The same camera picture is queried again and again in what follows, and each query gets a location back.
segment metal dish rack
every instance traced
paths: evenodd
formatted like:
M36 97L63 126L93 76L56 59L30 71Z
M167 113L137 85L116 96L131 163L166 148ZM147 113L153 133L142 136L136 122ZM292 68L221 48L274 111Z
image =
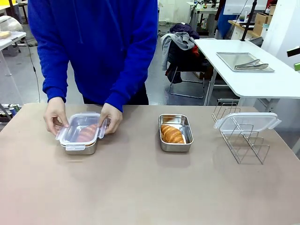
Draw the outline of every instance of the metal dish rack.
M231 103L223 103L221 106L217 105L212 117L216 122L231 113L240 113L240 108L233 101ZM260 163L263 164L270 146L264 144L264 138L259 137L259 132L253 130L253 124L238 123L235 119L233 119L233 122L235 128L232 132L224 133L220 130L220 133L238 164L241 164L250 149L254 152Z

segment bread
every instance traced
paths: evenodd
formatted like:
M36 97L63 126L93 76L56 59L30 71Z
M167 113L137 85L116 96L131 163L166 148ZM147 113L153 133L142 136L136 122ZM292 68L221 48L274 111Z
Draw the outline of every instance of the bread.
M177 128L169 125L161 125L160 130L164 142L184 144L182 133Z
M92 124L88 127L83 128L79 132L76 142L90 142L91 140L93 140L95 137L97 127L97 124Z
M0 39L5 39L9 37L11 33L9 31L0 31Z

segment cardboard box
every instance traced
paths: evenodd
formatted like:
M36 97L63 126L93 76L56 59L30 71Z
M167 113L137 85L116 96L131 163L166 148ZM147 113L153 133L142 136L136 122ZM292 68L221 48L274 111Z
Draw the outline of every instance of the cardboard box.
M270 25L272 18L273 18L272 15L269 15L269 16L268 16L268 21L267 21L267 24L268 24L268 25Z
M264 13L258 13L255 17L255 24L263 25L264 23L267 23L268 21L268 15Z
M276 8L276 5L271 5L271 6L270 6L270 12L269 12L269 15L274 15L275 8Z
M262 34L262 30L263 30L263 26L262 25L259 25L259 24L255 24L254 25L254 28L253 28L253 32L257 35L261 35Z

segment hand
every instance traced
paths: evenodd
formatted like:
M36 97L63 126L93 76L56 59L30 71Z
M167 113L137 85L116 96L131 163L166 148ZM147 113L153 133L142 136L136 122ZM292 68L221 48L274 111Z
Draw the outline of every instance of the hand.
M100 114L99 125L101 126L104 119L109 118L111 123L105 131L105 134L110 134L116 132L119 124L121 123L123 116L122 112L112 105L105 103Z
M47 131L54 135L57 135L56 126L69 127L69 122L66 117L66 107L61 97L51 98L48 102L46 112L44 114L44 120L46 123Z

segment plastic lid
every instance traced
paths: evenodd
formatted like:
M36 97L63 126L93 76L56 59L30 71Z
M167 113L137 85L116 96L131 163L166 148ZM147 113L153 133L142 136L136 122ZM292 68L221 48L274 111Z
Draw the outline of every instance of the plastic lid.
M272 112L239 112L231 113L217 120L214 128L218 128L225 134L240 134L261 132L265 129L273 129L281 120Z
M96 142L97 138L103 138L107 119L101 127L98 126L100 114L96 112L84 112L70 117L70 127L63 127L56 136L61 145L84 149Z

